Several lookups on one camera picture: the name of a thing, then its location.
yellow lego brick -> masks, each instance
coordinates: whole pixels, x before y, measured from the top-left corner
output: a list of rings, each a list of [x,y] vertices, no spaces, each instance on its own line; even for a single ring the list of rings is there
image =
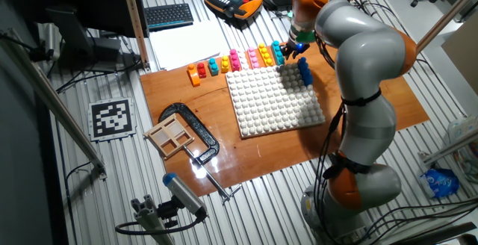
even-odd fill
[[[229,71],[229,56],[224,55],[221,60],[221,73],[227,73]]]
[[[264,64],[266,66],[272,66],[274,64],[272,58],[270,58],[269,52],[267,51],[265,44],[259,44],[259,52],[261,53],[262,60],[264,61]]]

white paper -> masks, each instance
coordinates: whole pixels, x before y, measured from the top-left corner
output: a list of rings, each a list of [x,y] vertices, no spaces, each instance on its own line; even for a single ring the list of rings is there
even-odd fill
[[[198,22],[149,35],[161,69],[171,70],[221,54],[226,39],[217,22]]]

black monitor stand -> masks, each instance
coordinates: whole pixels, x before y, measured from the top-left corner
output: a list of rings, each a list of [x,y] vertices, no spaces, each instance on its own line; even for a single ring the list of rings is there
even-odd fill
[[[65,40],[57,62],[60,68],[101,72],[116,70],[117,63],[121,63],[121,40],[87,37],[86,29],[78,21],[73,7],[49,7],[46,12]]]

gray floor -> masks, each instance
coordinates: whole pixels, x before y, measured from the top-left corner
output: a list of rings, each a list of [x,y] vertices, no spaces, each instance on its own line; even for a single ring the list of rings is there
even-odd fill
[[[419,41],[427,31],[443,16],[446,11],[444,5],[431,4],[428,1],[418,3],[417,7],[410,7],[412,0],[388,0],[394,12],[399,16],[413,40]],[[452,61],[441,48],[441,44],[461,24],[452,21],[447,27],[424,49],[423,53],[435,67],[438,74],[458,99],[467,114],[478,112],[478,96],[471,89]]]

small wooden box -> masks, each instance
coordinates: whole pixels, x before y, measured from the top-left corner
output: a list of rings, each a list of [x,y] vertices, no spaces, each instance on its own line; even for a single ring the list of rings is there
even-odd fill
[[[176,154],[184,145],[194,138],[184,129],[173,114],[144,133],[144,136],[161,152],[164,160]]]

